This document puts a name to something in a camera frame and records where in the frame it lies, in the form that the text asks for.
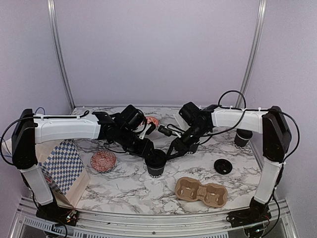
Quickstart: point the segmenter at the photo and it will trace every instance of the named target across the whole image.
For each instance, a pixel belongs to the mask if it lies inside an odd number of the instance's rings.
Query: black cup lid
[[[221,175],[227,175],[232,171],[232,164],[225,159],[216,160],[213,166],[214,169]]]
[[[166,154],[162,150],[155,149],[153,153],[145,158],[145,163],[151,168],[162,168],[166,164]]]

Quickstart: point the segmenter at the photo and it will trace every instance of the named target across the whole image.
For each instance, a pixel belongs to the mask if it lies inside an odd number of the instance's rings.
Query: cup
[[[164,172],[166,154],[162,150],[155,149],[145,158],[148,173],[153,178],[159,178]]]
[[[253,133],[250,130],[237,129],[237,134],[234,138],[234,147],[242,149],[247,145],[248,141],[252,138],[252,135]]]

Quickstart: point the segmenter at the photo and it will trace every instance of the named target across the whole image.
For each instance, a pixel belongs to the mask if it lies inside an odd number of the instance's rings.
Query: marble tabletop
[[[109,114],[120,112],[124,107],[76,108],[73,114],[85,110],[106,111]],[[145,116],[154,116],[160,124],[176,124],[173,114],[179,108],[139,107]],[[261,171],[249,146],[242,150],[233,147],[235,131],[214,136],[208,143],[201,145],[193,155],[186,155],[166,163],[160,178],[152,178],[147,172],[144,159],[126,154],[116,154],[117,162],[110,172],[100,173],[90,165],[92,155],[104,150],[104,141],[75,140],[90,183],[76,208],[123,213],[123,214],[194,214],[230,210],[249,205],[260,181]],[[147,136],[155,148],[167,151],[173,136],[166,137],[158,131]],[[111,149],[120,150],[118,145]],[[224,158],[233,165],[228,175],[220,175],[213,168],[217,159]],[[181,177],[198,179],[202,184],[222,184],[228,190],[228,201],[222,208],[206,206],[201,201],[186,202],[176,198],[176,182]]]

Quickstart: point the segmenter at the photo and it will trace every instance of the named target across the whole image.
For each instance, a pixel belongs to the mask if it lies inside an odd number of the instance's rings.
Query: blue and white checkerboard
[[[64,195],[84,169],[73,140],[62,141],[45,162],[39,164],[50,188]]]

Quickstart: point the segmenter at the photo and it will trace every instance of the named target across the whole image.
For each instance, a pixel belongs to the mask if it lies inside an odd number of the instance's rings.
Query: black cable
[[[266,236],[276,227],[276,225],[277,225],[277,223],[278,223],[278,220],[279,220],[279,218],[280,218],[280,216],[281,216],[281,209],[280,209],[279,204],[278,204],[278,202],[276,201],[276,198],[275,198],[274,195],[273,195],[273,200],[275,201],[275,203],[276,203],[276,205],[277,205],[277,208],[278,208],[277,220],[276,220],[275,224],[272,226],[272,228],[271,228],[267,233],[265,233],[262,237],[266,237]]]
[[[85,116],[87,116],[89,114],[89,111],[85,111],[84,114],[80,115],[79,118],[83,118]],[[12,122],[3,132],[2,136],[0,137],[0,155],[2,157],[2,159],[9,165],[14,165],[13,163],[9,162],[8,160],[6,160],[6,158],[4,157],[3,155],[3,152],[2,152],[2,143],[3,143],[3,140],[4,140],[4,136],[5,134],[7,133],[7,131],[16,123],[18,123],[19,121],[22,121],[22,120],[29,120],[29,119],[76,119],[77,116],[73,116],[73,117],[64,117],[64,116],[47,116],[47,117],[38,117],[38,116],[34,116],[34,117],[26,117],[26,118],[20,118],[18,120],[15,120],[14,122]]]
[[[209,138],[207,138],[207,140],[205,140],[204,142],[199,143],[198,145],[203,145],[203,144],[207,143],[208,141],[210,141],[211,138],[212,138],[212,135],[209,136]]]
[[[300,131],[299,131],[299,127],[298,127],[298,125],[297,125],[295,119],[292,118],[292,117],[291,117],[290,115],[288,115],[287,113],[284,113],[284,112],[281,112],[281,111],[278,111],[278,110],[274,110],[274,109],[268,109],[268,111],[269,111],[269,112],[278,112],[278,113],[280,113],[280,114],[282,114],[282,115],[287,116],[288,118],[290,118],[290,119],[293,121],[293,123],[294,123],[294,125],[295,125],[295,127],[296,127],[296,130],[297,130],[297,143],[296,143],[294,149],[284,158],[283,162],[285,162],[285,160],[286,160],[288,157],[290,157],[290,156],[297,150],[297,148],[298,148],[298,146],[299,146],[300,137],[301,137]]]
[[[35,195],[34,195],[34,192],[32,191],[32,200],[34,202],[34,205],[36,206],[36,208],[38,209],[39,212],[41,212],[43,214],[43,216],[45,217],[45,213],[39,208],[38,204],[36,203],[35,201]],[[65,236],[64,238],[67,238],[68,236],[68,229],[67,229],[67,226],[59,219],[56,219],[56,218],[51,218],[52,220],[55,220],[55,222],[57,221],[58,224],[61,224],[64,228],[65,228]]]
[[[239,125],[239,123],[242,121],[242,119],[243,119],[245,113],[246,113],[246,110],[244,110],[244,111],[242,112],[242,115],[241,115],[240,119],[238,120],[238,122],[237,122],[233,127],[230,127],[230,128],[228,128],[228,129],[226,129],[226,130],[219,131],[219,132],[216,132],[216,133],[202,135],[202,136],[199,136],[199,137],[209,137],[209,136],[219,135],[219,134],[223,134],[223,133],[225,133],[225,132],[228,132],[228,131],[230,131],[230,130],[233,130],[233,129],[236,128],[236,127]]]
[[[111,152],[113,152],[113,153],[118,153],[118,154],[125,154],[125,153],[127,153],[126,151],[114,151],[114,150],[111,150],[111,149],[109,149],[108,147],[106,147],[106,143],[104,143],[104,148],[106,148],[107,150],[109,150],[109,151],[111,151]]]
[[[171,131],[173,131],[173,132],[176,132],[176,133],[179,133],[180,135],[183,135],[183,133],[185,132],[184,130],[182,130],[181,128],[179,128],[179,127],[177,127],[177,126],[175,126],[175,125],[173,125],[173,124],[168,124],[167,126],[166,126],[166,128],[167,129],[169,129],[169,130],[171,130]]]
[[[218,100],[218,106],[220,106],[220,102],[221,102],[222,98],[223,98],[225,95],[227,95],[228,93],[238,93],[238,94],[242,97],[242,99],[243,99],[244,108],[247,108],[246,98],[244,97],[243,93],[241,93],[241,92],[238,91],[238,90],[229,90],[229,91],[226,91],[225,93],[223,93],[223,94],[221,95],[221,97],[219,98],[219,100]]]

